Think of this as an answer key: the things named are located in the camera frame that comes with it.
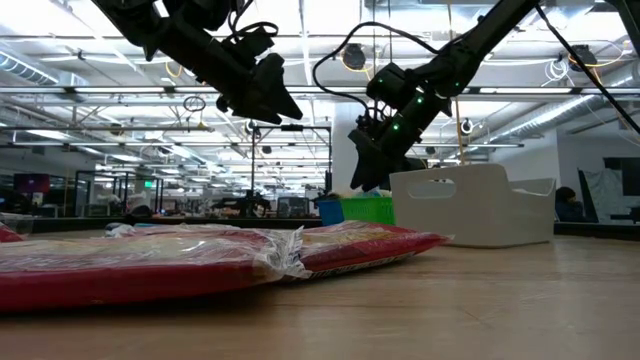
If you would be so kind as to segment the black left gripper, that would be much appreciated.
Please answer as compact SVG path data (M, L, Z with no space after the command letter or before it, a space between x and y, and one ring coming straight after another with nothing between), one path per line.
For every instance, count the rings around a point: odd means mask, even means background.
M284 85L284 59L279 54L268 54L256 66L255 58L234 55L215 39L198 39L197 50L198 81L217 89L234 111L272 124L280 124L282 116L302 118Z

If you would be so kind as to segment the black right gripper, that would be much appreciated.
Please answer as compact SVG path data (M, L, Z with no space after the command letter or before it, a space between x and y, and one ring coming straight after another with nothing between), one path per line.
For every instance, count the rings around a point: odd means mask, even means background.
M357 152L352 189L389 188L390 175L404 169L405 154L439 113L450 114L450 98L425 80L408 80L395 63L367 84L366 96L394 110L393 115L361 116L348 138Z

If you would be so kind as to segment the large red snack package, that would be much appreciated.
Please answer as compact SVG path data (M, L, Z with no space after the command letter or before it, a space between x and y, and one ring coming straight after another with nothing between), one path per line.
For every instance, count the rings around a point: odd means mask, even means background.
M0 313L208 295L306 277L303 231L149 227L0 243Z

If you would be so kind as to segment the white building column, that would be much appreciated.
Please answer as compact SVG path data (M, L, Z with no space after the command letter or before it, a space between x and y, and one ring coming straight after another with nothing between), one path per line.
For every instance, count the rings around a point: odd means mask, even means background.
M336 103L332 122L332 188L334 192L351 191L350 184L358 161L349 133L357 128L356 120L364 113L357 103Z

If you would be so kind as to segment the green plastic basket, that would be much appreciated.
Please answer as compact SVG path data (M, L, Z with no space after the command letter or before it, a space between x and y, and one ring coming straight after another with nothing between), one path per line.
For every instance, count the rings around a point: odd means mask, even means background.
M393 201L390 197L343 198L340 204L345 220L395 224Z

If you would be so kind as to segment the blue plastic basket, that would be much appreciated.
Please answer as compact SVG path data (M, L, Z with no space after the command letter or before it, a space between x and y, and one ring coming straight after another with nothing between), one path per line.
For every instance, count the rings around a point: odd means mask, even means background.
M336 225L344 221L342 206L339 200L323 200L317 203L322 224Z

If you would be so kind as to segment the far red snack packet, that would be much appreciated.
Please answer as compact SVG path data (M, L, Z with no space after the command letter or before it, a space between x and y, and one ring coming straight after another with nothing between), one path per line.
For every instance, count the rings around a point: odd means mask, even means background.
M302 239L303 281L404 261L450 241L435 233L355 220L305 229Z

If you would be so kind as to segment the white plastic storage bin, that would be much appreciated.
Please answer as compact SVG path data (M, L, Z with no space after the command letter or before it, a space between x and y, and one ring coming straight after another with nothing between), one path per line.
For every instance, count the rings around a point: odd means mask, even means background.
M499 164L390 176L396 225L450 238L451 246L509 248L554 236L553 178L511 181Z

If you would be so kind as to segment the background robot workstation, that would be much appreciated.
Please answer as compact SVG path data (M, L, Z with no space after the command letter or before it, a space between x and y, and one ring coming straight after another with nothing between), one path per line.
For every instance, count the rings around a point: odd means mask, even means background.
M273 210L264 197L267 190L287 190L294 185L315 188L324 196L332 189L332 129L329 126L283 124L251 128L251 140L229 144L250 149L250 185L242 197L220 204L239 211L241 218L264 217Z

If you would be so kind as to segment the person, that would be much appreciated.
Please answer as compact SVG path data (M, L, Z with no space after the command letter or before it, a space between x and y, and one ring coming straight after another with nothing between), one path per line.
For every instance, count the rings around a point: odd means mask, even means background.
M584 208L577 200L576 193L562 186L555 192L555 213L560 222L585 222Z

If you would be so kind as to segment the clear plastic container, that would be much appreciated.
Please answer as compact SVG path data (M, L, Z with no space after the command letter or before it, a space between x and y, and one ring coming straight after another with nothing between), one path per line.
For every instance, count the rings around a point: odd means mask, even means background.
M27 236L32 233L34 217L32 215L0 212L0 229Z

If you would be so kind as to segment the dark wall television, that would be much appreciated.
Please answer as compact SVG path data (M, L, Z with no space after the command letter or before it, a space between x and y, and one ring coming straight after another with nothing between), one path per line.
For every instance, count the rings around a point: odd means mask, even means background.
M50 190L48 174L18 173L13 176L13 187L19 193L47 193Z

